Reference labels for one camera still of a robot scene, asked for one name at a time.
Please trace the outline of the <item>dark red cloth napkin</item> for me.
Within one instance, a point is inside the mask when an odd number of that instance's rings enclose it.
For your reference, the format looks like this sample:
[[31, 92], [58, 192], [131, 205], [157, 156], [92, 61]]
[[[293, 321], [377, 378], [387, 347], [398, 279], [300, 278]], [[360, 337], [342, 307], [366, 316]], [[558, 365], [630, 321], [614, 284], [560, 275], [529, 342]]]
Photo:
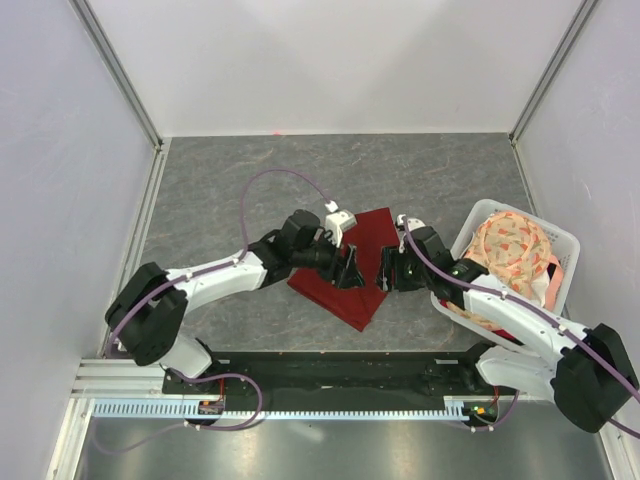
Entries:
[[389, 207], [358, 213], [355, 217], [357, 225], [345, 234], [344, 240], [356, 246], [356, 264], [364, 277], [364, 287], [338, 289], [309, 269], [296, 271], [287, 284], [352, 328], [363, 331], [387, 296], [376, 285], [381, 251], [384, 247], [397, 247], [399, 238]]

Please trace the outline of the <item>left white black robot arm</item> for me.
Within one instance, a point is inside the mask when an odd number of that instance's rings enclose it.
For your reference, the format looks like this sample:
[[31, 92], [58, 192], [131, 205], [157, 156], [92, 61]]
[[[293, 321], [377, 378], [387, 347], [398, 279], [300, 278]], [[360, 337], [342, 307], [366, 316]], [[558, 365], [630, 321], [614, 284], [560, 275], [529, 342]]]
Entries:
[[178, 372], [196, 392], [211, 392], [220, 371], [203, 342], [182, 334], [184, 317], [228, 296], [284, 281], [298, 269], [342, 290], [363, 287], [357, 248], [343, 242], [356, 224], [355, 215], [347, 210], [336, 210], [324, 219], [297, 210], [281, 228], [221, 260], [181, 269], [149, 262], [117, 295], [105, 322], [112, 338], [137, 365], [159, 363]]

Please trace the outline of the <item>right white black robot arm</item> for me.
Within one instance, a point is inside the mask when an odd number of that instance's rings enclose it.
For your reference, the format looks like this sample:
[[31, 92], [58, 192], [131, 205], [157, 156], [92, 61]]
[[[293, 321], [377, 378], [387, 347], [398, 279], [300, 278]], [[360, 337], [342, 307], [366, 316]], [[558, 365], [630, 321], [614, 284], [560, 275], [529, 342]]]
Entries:
[[456, 260], [437, 232], [402, 215], [400, 244], [381, 254], [378, 285], [385, 292], [426, 289], [478, 314], [516, 340], [486, 347], [458, 368], [467, 392], [507, 387], [548, 402], [575, 426], [598, 432], [629, 400], [639, 381], [620, 335], [605, 324], [588, 328], [534, 305], [470, 259]]

